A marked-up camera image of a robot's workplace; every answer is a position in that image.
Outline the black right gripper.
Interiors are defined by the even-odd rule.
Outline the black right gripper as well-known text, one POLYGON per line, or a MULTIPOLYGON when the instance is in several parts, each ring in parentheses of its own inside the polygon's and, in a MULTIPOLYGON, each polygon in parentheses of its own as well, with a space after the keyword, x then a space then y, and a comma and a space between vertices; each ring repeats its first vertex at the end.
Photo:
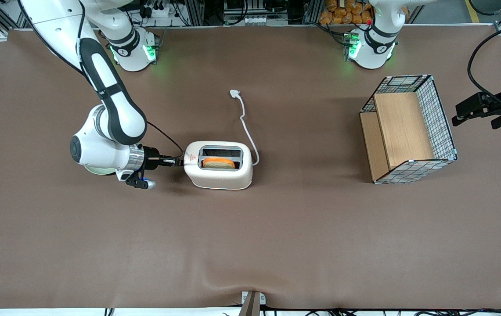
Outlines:
POLYGON ((157 148, 154 147, 138 147, 138 148, 143 152, 143 163, 141 167, 138 169, 139 171, 155 170, 160 165, 167 167, 182 167, 184 165, 182 158, 161 156, 157 148))

